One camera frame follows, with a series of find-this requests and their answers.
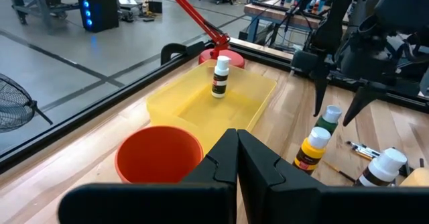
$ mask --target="wooden table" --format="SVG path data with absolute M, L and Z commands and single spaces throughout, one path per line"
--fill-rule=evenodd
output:
M 240 40 L 233 41 L 264 49 Z M 284 57 L 292 56 L 267 50 Z M 69 190 L 90 182 L 119 182 L 113 165 L 115 152 L 128 135 L 150 124 L 145 103 L 147 96 L 197 64 L 197 58 L 191 60 L 2 174 L 0 223 L 57 223 L 58 203 Z M 246 69 L 278 82 L 252 134 L 291 162 L 316 121 L 312 116 L 314 85 L 309 80 L 257 62 L 247 61 Z M 335 104 L 346 111 L 352 97 L 352 92 L 328 87 L 323 108 Z M 429 160 L 428 128 L 426 114 L 374 101 L 347 127 L 337 128 L 323 160 L 357 178 L 368 161 L 351 153 L 350 147 L 344 144 L 351 140 L 376 150 L 394 146 L 406 154 L 410 166 L 418 167 L 419 158 Z M 328 185 L 351 184 L 323 163 L 312 176 Z M 241 194 L 238 195 L 238 223 L 246 223 Z
M 270 5 L 282 6 L 287 9 L 291 7 L 290 3 L 284 3 L 284 5 L 280 5 L 280 0 L 267 0 L 267 1 L 264 1 L 264 3 L 270 4 Z M 329 6 L 323 6 L 323 10 L 325 9 L 329 9 Z M 266 20 L 276 24 L 281 24 L 281 22 L 285 18 L 285 12 L 283 11 L 280 11 L 277 9 L 267 9 L 267 7 L 257 6 L 251 3 L 247 4 L 244 7 L 244 13 L 245 15 L 250 16 L 252 18 L 251 24 L 249 26 L 249 33 L 247 36 L 248 42 L 255 41 L 257 29 L 259 26 L 259 20 Z M 320 22 L 319 19 L 314 19 L 311 17 L 307 17 L 307 20 L 313 29 L 316 29 Z M 343 20 L 349 21 L 347 14 L 344 16 Z M 290 20 L 290 26 L 297 27 L 302 30 L 310 30 L 305 17 L 303 17 L 302 15 L 294 15 L 293 18 Z

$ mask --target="concrete floor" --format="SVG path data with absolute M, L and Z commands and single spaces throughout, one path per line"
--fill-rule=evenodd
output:
M 162 17 L 154 22 L 121 22 L 93 34 L 83 29 L 78 11 L 69 11 L 65 21 L 54 20 L 53 34 L 47 34 L 40 19 L 29 16 L 28 25 L 21 25 L 11 1 L 0 0 L 0 73 L 18 82 L 54 124 L 60 123 L 157 68 L 164 45 L 207 39 L 174 0 L 162 2 Z M 189 2 L 232 37 L 250 23 L 244 4 Z M 0 133 L 0 157 L 49 127 L 36 116 L 20 129 Z

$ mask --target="white bottle cap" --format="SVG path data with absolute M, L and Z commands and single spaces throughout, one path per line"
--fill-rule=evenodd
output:
M 216 66 L 219 68 L 219 70 L 226 70 L 229 66 L 229 60 L 230 58 L 227 56 L 218 56 Z
M 377 165 L 379 167 L 383 168 L 386 172 L 393 174 L 407 162 L 407 157 L 394 148 L 388 148 L 374 160 L 377 161 Z
M 323 113 L 322 118 L 328 123 L 338 123 L 341 116 L 341 108 L 335 105 L 329 105 Z
M 310 135 L 308 136 L 308 142 L 310 145 L 317 149 L 324 148 L 328 144 L 329 139 L 330 133 L 328 130 L 321 127 L 313 127 Z

